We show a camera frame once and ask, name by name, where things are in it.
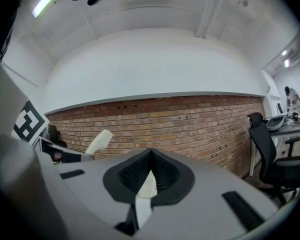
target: desk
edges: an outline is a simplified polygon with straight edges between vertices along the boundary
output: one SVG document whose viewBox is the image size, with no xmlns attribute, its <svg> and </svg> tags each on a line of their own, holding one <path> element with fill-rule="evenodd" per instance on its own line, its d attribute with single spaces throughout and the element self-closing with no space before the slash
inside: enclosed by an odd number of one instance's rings
<svg viewBox="0 0 300 240">
<path fill-rule="evenodd" d="M 39 136 L 33 143 L 33 148 L 36 152 L 44 152 L 50 154 L 51 150 L 62 151 L 62 163 L 85 162 L 94 159 L 91 154 L 82 153 L 63 146 L 54 144 L 52 141 Z"/>
<path fill-rule="evenodd" d="M 293 126 L 289 130 L 285 131 L 273 131 L 270 132 L 272 138 L 289 138 L 296 135 L 300 135 L 300 125 Z M 255 161 L 256 161 L 257 147 L 255 143 L 251 140 L 251 162 L 250 162 L 250 172 L 249 176 L 252 176 L 254 173 Z"/>
</svg>

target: black strip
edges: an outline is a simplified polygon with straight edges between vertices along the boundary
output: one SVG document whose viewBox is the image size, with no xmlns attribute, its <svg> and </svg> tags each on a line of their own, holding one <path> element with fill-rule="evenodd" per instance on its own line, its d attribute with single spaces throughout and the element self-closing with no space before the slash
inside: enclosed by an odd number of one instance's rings
<svg viewBox="0 0 300 240">
<path fill-rule="evenodd" d="M 25 78 L 22 74 L 18 73 L 17 71 L 15 71 L 13 68 L 11 68 L 10 66 L 8 66 L 6 63 L 2 63 L 3 66 L 5 66 L 8 70 L 10 70 L 12 73 L 14 73 L 15 75 L 17 75 L 19 78 L 23 79 L 24 81 L 26 81 L 27 83 L 29 83 L 30 85 L 33 85 L 36 88 L 39 88 L 39 85 L 36 85 L 34 82 L 31 82 L 29 79 Z"/>
<path fill-rule="evenodd" d="M 265 222 L 236 191 L 223 193 L 222 197 L 248 232 Z"/>
<path fill-rule="evenodd" d="M 72 170 L 72 171 L 60 173 L 60 176 L 63 180 L 65 180 L 65 179 L 79 176 L 81 174 L 85 174 L 85 172 L 83 170 Z"/>
<path fill-rule="evenodd" d="M 81 162 L 81 155 L 63 151 L 61 156 L 61 162 L 65 164 Z"/>
</svg>

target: chair armrest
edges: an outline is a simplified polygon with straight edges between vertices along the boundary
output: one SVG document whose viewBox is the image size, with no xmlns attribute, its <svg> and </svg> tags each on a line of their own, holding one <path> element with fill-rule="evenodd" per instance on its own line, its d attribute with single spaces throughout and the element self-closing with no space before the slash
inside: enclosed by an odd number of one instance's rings
<svg viewBox="0 0 300 240">
<path fill-rule="evenodd" d="M 295 142 L 299 142 L 299 141 L 300 141 L 300 137 L 295 137 L 295 138 L 288 139 L 285 142 L 285 144 L 295 143 Z"/>
</svg>

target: black office chair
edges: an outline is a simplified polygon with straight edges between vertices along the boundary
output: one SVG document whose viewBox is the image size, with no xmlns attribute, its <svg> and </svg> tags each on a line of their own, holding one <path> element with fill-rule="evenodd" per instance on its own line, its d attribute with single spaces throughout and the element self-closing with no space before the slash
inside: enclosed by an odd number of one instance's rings
<svg viewBox="0 0 300 240">
<path fill-rule="evenodd" d="M 271 195 L 272 198 L 278 197 L 284 205 L 287 203 L 283 193 L 293 191 L 293 196 L 300 187 L 300 156 L 284 157 L 276 159 L 276 146 L 271 139 L 270 133 L 262 114 L 249 114 L 250 136 L 261 155 L 260 180 L 265 184 L 273 185 L 273 188 L 259 188 L 261 191 Z"/>
</svg>

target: white wall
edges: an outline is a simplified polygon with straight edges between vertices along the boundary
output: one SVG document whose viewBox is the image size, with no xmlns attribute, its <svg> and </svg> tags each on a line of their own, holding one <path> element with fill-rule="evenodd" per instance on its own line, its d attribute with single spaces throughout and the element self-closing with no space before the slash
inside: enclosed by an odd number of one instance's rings
<svg viewBox="0 0 300 240">
<path fill-rule="evenodd" d="M 75 50 L 56 65 L 44 89 L 44 112 L 142 95 L 264 96 L 267 83 L 256 80 L 258 74 L 232 46 L 196 38 L 191 31 L 123 31 Z"/>
<path fill-rule="evenodd" d="M 300 62 L 294 67 L 284 68 L 274 77 L 280 96 L 282 97 L 281 107 L 287 111 L 285 87 L 294 88 L 300 97 Z"/>
<path fill-rule="evenodd" d="M 54 65 L 32 35 L 27 33 L 19 40 L 12 39 L 2 62 L 8 66 L 3 68 L 19 89 L 43 111 L 43 89 Z"/>
<path fill-rule="evenodd" d="M 274 80 L 274 78 L 265 72 L 264 70 L 261 71 L 267 84 L 268 84 L 268 91 L 267 95 L 265 96 L 265 100 L 268 103 L 265 105 L 265 101 L 263 101 L 263 106 L 265 109 L 265 114 L 267 117 L 275 117 L 280 114 L 280 112 L 277 109 L 277 103 L 282 103 L 281 102 L 281 96 L 277 88 L 277 84 Z"/>
</svg>

